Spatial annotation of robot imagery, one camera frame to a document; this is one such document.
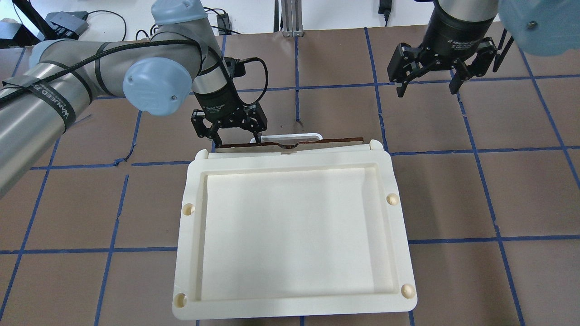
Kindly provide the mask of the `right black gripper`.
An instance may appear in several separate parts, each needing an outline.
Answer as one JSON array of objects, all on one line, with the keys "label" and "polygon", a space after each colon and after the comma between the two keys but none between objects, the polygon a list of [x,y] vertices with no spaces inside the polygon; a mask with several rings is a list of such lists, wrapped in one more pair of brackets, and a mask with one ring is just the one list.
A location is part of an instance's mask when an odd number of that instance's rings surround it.
[{"label": "right black gripper", "polygon": [[434,8],[422,43],[399,43],[387,66],[387,75],[402,98],[408,84],[420,72],[454,69],[449,84],[456,95],[462,84],[485,76],[497,48],[486,33],[492,24],[490,0],[434,0]]}]

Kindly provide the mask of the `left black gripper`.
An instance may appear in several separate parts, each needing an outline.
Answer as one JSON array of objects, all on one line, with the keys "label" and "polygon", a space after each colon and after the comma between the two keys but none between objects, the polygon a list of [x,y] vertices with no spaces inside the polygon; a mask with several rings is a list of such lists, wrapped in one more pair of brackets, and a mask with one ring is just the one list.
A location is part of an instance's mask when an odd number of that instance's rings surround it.
[{"label": "left black gripper", "polygon": [[199,138],[210,139],[219,147],[223,144],[220,128],[241,128],[250,131],[256,143],[262,142],[268,120],[259,102],[243,103],[232,88],[207,94],[195,91],[194,95],[201,109],[194,110],[190,120]]}]

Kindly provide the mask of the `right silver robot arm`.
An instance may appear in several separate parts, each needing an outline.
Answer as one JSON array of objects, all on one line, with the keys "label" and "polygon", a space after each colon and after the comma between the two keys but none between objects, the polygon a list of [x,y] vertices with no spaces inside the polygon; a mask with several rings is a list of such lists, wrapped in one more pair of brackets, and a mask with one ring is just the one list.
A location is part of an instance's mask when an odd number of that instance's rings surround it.
[{"label": "right silver robot arm", "polygon": [[535,56],[579,48],[577,0],[435,0],[422,43],[400,43],[387,66],[403,97],[429,72],[453,70],[452,95],[473,77],[497,72],[514,43]]}]

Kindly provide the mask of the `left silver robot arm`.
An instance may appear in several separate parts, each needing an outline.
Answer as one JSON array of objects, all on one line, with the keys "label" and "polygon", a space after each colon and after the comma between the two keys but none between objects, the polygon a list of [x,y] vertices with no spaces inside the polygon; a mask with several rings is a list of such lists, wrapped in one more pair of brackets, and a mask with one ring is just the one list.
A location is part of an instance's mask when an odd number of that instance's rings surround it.
[{"label": "left silver robot arm", "polygon": [[267,118],[259,99],[246,103],[233,79],[261,58],[224,57],[199,0],[158,0],[157,33],[143,42],[62,39],[33,48],[30,69],[2,82],[1,195],[37,162],[99,96],[124,96],[151,115],[174,113],[190,95],[199,138],[222,144],[219,130],[240,128],[259,142]]}]

